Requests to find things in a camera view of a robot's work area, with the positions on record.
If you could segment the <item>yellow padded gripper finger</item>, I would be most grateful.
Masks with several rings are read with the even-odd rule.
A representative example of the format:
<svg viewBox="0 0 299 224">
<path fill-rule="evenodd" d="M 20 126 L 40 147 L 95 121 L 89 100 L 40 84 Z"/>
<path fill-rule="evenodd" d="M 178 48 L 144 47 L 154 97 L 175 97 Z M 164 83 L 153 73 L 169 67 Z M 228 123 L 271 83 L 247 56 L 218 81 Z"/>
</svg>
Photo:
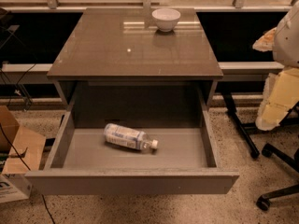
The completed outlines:
<svg viewBox="0 0 299 224">
<path fill-rule="evenodd" d="M 258 40 L 254 42 L 252 48 L 261 52 L 272 51 L 276 29 L 277 28 L 272 28 L 264 33 Z"/>
<path fill-rule="evenodd" d="M 259 130 L 278 127 L 289 111 L 299 102 L 299 69 L 285 67 L 277 75 L 270 73 L 263 88 L 255 124 Z"/>
</svg>

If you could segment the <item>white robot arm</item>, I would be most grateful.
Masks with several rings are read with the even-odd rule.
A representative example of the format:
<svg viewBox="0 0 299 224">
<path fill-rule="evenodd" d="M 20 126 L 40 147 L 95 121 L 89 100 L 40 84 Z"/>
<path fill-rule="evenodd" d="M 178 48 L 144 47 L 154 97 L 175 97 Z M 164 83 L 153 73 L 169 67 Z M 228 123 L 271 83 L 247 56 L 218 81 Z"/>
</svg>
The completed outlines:
<svg viewBox="0 0 299 224">
<path fill-rule="evenodd" d="M 278 25 L 262 35 L 252 46 L 272 51 L 273 59 L 284 66 L 277 75 L 269 74 L 263 89 L 263 101 L 255 124 L 259 130 L 276 128 L 299 102 L 299 2 Z"/>
</svg>

